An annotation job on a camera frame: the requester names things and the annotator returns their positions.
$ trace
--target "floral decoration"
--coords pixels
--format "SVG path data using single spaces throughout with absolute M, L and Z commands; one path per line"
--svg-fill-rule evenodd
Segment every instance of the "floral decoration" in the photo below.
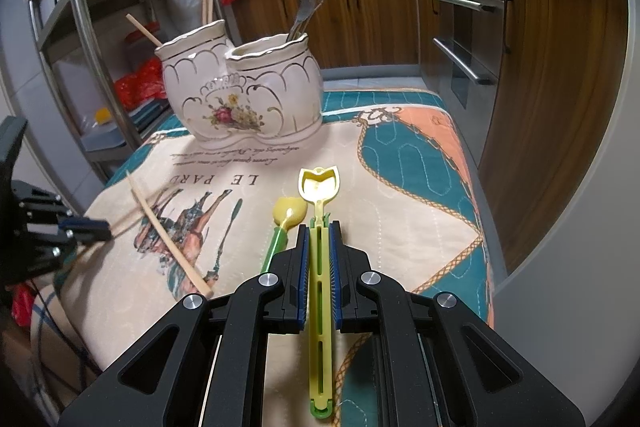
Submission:
M 218 107 L 209 104 L 212 111 L 210 116 L 203 116 L 205 120 L 209 120 L 216 129 L 218 126 L 231 127 L 232 129 L 254 130 L 260 131 L 260 127 L 264 125 L 262 115 L 251 109 L 249 105 L 239 105 L 238 95 L 230 94 L 226 97 L 226 102 L 219 96 L 216 97 Z

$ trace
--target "table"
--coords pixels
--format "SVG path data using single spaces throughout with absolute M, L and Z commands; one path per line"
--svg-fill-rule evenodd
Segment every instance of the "table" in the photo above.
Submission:
M 273 233 L 271 207 L 279 196 L 297 195 L 300 168 L 336 165 L 340 193 L 326 211 L 340 221 L 345 243 L 406 289 L 451 291 L 491 323 L 482 226 L 442 100 L 415 89 L 332 91 L 322 113 L 320 130 L 301 142 L 268 147 L 248 138 L 221 151 L 200 149 L 171 117 L 116 172 L 87 212 L 108 219 L 116 239 L 84 256 L 61 291 L 100 367 L 192 291 L 142 219 L 127 171 L 165 228 L 192 234 L 188 257 L 221 296 L 259 272 Z M 371 356 L 365 335 L 337 335 L 332 425 L 376 425 Z M 263 425 L 317 424 L 308 413 L 306 368 L 306 335 L 270 336 Z

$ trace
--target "built-in oven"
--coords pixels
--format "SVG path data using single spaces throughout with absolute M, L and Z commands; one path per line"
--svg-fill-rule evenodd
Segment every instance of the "built-in oven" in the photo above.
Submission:
M 478 165 L 494 110 L 506 0 L 432 0 L 440 19 L 434 44 L 447 57 L 438 91 Z

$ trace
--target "silver screw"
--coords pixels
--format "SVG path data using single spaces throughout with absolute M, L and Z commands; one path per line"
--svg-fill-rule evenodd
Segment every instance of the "silver screw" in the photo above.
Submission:
M 458 303 L 456 297 L 450 293 L 441 293 L 436 297 L 436 301 L 443 308 L 453 308 Z
M 196 308 L 199 308 L 201 304 L 202 304 L 202 297 L 195 293 L 192 293 L 191 295 L 187 295 L 182 300 L 182 305 L 188 310 L 194 310 Z
M 274 273 L 263 273 L 258 277 L 258 282 L 262 286 L 273 286 L 276 282 L 278 282 L 278 276 Z
M 378 272 L 364 272 L 360 276 L 360 279 L 365 284 L 373 285 L 373 284 L 378 284 L 380 282 L 381 277 Z

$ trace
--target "wooden stick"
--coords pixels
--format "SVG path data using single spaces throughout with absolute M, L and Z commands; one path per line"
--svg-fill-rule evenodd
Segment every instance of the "wooden stick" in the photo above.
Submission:
M 209 285 L 205 282 L 202 276 L 196 271 L 196 269 L 193 266 L 191 266 L 191 263 L 187 261 L 187 258 L 180 251 L 180 249 L 175 246 L 175 243 L 171 240 L 171 238 L 169 237 L 169 234 L 166 233 L 166 230 L 160 224 L 160 221 L 158 221 L 156 214 L 154 214 L 154 211 L 151 210 L 151 207 L 146 202 L 144 196 L 140 192 L 140 189 L 138 188 L 136 183 L 133 181 L 133 178 L 131 174 L 129 174 L 129 172 L 127 172 L 127 180 L 129 181 L 129 185 L 131 186 L 131 192 L 133 192 L 133 195 L 138 200 L 138 203 L 140 204 L 142 209 L 145 211 L 147 219 L 156 229 L 156 232 L 158 232 L 160 239 L 164 241 L 164 244 L 172 253 L 172 255 L 174 256 L 175 260 L 178 262 L 180 267 L 184 270 L 184 272 L 186 273 L 191 283 L 194 286 L 196 286 L 196 289 L 198 290 L 198 292 L 200 292 L 204 297 L 206 297 L 207 299 L 211 298 L 213 296 L 213 292 L 211 288 L 209 288 Z
M 207 23 L 207 0 L 202 0 L 202 26 Z
M 207 0 L 207 23 L 213 22 L 213 0 Z
M 155 44 L 158 48 L 162 46 L 162 42 L 156 39 L 154 35 L 149 30 L 147 30 L 142 24 L 140 24 L 133 15 L 131 15 L 130 13 L 127 13 L 127 19 L 129 19 L 129 22 L 133 24 L 136 28 L 138 28 L 142 32 L 142 34 L 151 42 L 153 42 L 153 44 Z

